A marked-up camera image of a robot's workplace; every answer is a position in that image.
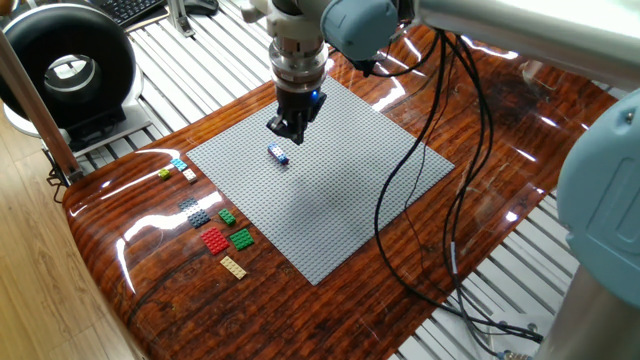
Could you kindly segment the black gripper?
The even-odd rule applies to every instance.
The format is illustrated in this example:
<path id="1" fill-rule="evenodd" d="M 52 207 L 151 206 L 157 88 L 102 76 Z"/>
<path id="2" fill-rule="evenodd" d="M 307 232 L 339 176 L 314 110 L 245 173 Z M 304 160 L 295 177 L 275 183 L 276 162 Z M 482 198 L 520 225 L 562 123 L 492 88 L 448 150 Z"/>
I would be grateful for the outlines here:
<path id="1" fill-rule="evenodd" d="M 307 92 L 292 92 L 276 88 L 277 116 L 272 117 L 267 128 L 274 134 L 301 145 L 304 131 L 317 117 L 327 95 L 319 88 Z"/>

